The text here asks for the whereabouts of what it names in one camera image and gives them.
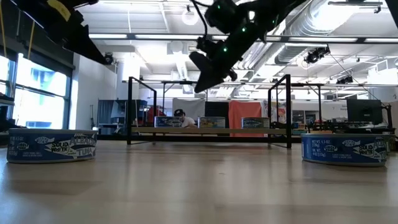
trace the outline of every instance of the person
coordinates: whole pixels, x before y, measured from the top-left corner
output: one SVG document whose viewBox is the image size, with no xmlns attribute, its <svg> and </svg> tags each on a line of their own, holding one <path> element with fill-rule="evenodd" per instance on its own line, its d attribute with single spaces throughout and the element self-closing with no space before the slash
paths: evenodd
<svg viewBox="0 0 398 224">
<path fill-rule="evenodd" d="M 195 125 L 195 120 L 190 117 L 185 116 L 185 112 L 183 109 L 177 109 L 174 111 L 174 116 L 178 116 L 182 118 L 182 125 L 183 128 L 197 128 Z"/>
</svg>

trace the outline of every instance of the blue tuna can label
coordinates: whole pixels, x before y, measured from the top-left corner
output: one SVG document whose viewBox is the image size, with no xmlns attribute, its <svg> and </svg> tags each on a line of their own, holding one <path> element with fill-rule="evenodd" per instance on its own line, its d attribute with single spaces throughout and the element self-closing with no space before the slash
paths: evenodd
<svg viewBox="0 0 398 224">
<path fill-rule="evenodd" d="M 181 117 L 166 117 L 166 116 L 155 117 L 155 128 L 181 128 L 181 126 L 182 126 Z"/>
<path fill-rule="evenodd" d="M 225 128 L 225 118 L 201 117 L 198 118 L 199 128 Z"/>
<path fill-rule="evenodd" d="M 7 148 L 9 162 L 62 162 L 95 157 L 95 131 L 13 130 Z"/>
<path fill-rule="evenodd" d="M 242 128 L 269 128 L 269 118 L 242 118 Z"/>
<path fill-rule="evenodd" d="M 313 135 L 302 134 L 303 159 L 343 163 L 383 163 L 387 160 L 390 135 Z"/>
</svg>

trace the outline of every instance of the white wall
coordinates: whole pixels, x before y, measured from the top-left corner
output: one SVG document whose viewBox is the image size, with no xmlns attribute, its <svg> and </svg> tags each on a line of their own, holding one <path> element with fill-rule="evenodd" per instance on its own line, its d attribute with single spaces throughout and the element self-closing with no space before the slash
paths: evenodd
<svg viewBox="0 0 398 224">
<path fill-rule="evenodd" d="M 90 105 L 96 123 L 98 100 L 116 99 L 117 76 L 104 65 L 77 54 L 73 64 L 76 69 L 72 76 L 69 128 L 91 129 Z"/>
</svg>

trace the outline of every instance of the yellow tag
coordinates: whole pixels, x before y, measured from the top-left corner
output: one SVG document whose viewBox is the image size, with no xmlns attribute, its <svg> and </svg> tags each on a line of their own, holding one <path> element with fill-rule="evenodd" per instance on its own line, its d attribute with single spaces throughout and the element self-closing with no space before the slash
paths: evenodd
<svg viewBox="0 0 398 224">
<path fill-rule="evenodd" d="M 70 11 L 62 3 L 57 0 L 47 0 L 47 3 L 56 9 L 67 22 L 69 21 Z"/>
</svg>

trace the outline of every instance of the ceiling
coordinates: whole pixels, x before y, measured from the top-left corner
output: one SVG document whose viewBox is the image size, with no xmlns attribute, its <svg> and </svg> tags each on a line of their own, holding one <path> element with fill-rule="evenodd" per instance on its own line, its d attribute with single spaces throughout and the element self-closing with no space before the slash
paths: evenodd
<svg viewBox="0 0 398 224">
<path fill-rule="evenodd" d="M 201 0 L 205 4 L 211 4 L 212 0 Z M 201 20 L 190 26 L 182 21 L 182 14 L 190 5 L 191 11 L 195 9 L 187 0 L 170 1 L 101 1 L 92 6 L 85 6 L 79 9 L 83 14 L 85 22 L 90 27 L 90 33 L 135 33 L 135 34 L 202 34 L 203 24 Z M 382 11 L 374 13 L 375 7 L 361 7 L 343 25 L 335 29 L 330 35 L 336 36 L 376 36 L 376 37 L 398 37 L 398 29 L 391 14 L 386 7 L 382 6 Z M 287 20 L 299 13 L 295 10 Z M 188 13 L 187 18 L 194 16 Z M 209 28 L 209 34 L 222 34 L 220 31 Z M 170 74 L 176 70 L 175 59 L 172 55 L 167 55 L 167 43 L 170 41 L 150 41 L 150 40 L 95 40 L 96 45 L 133 45 L 146 61 L 147 66 L 142 67 L 141 75 L 150 78 L 159 74 Z M 195 42 L 187 42 L 189 46 L 195 46 Z M 367 68 L 374 65 L 374 60 L 383 57 L 398 57 L 398 47 L 396 45 L 366 45 L 366 44 L 331 44 L 331 54 L 335 56 L 326 57 L 319 63 L 306 69 L 303 65 L 302 57 L 297 57 L 288 67 L 279 73 L 291 74 L 296 82 L 303 82 L 307 77 L 318 78 L 317 82 L 326 82 L 330 76 L 343 72 L 344 69 L 359 68 L 358 65 L 368 64 L 363 69 L 353 70 L 354 75 L 361 82 L 366 81 Z M 124 54 L 114 53 L 115 57 L 123 58 Z M 188 70 L 198 70 L 196 66 L 186 57 Z M 247 71 L 254 70 L 254 66 L 245 68 Z"/>
</svg>

